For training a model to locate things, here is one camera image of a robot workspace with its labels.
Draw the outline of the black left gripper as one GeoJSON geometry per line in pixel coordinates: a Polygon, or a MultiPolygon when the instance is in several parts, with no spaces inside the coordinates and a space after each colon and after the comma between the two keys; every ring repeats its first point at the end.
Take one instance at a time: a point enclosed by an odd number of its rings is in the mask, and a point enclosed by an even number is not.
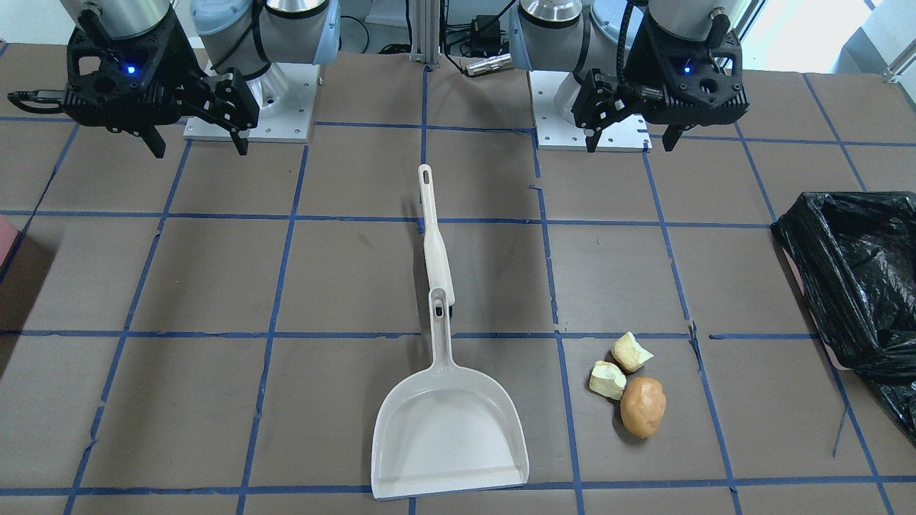
{"type": "Polygon", "coordinates": [[[675,36],[650,14],[644,17],[623,69],[618,108],[615,87],[598,68],[585,73],[573,101],[575,126],[588,153],[603,131],[631,113],[666,124],[662,147],[675,149],[690,126],[732,124],[751,107],[742,69],[742,48],[726,14],[714,14],[699,40],[675,36]]]}

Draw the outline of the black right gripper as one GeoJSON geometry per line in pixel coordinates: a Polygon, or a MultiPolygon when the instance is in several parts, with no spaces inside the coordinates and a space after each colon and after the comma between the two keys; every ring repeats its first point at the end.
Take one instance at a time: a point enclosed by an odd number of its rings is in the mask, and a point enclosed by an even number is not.
{"type": "Polygon", "coordinates": [[[67,78],[54,90],[10,92],[30,114],[65,114],[86,127],[127,132],[156,159],[167,144],[157,130],[183,115],[223,128],[238,155],[260,107],[239,69],[207,76],[171,7],[69,7],[67,78]]]}

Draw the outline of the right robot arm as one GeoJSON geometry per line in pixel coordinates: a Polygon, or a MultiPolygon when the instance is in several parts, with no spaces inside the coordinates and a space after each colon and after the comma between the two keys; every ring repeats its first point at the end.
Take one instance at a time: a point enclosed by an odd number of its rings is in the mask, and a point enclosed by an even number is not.
{"type": "Polygon", "coordinates": [[[238,154],[271,102],[287,92],[279,65],[334,62],[337,1],[193,1],[193,26],[210,58],[203,69],[170,1],[65,1],[75,23],[62,90],[14,91],[30,114],[64,114],[144,141],[160,159],[158,127],[196,117],[225,130],[238,154]]]}

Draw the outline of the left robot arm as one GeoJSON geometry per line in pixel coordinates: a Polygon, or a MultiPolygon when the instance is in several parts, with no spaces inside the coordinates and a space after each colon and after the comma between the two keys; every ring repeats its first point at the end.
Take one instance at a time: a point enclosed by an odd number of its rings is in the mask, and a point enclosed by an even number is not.
{"type": "Polygon", "coordinates": [[[520,1],[510,11],[514,68],[565,72],[560,107],[598,150],[632,115],[666,128],[671,151],[694,127],[727,126],[749,111],[732,16],[744,1],[520,1]]]}

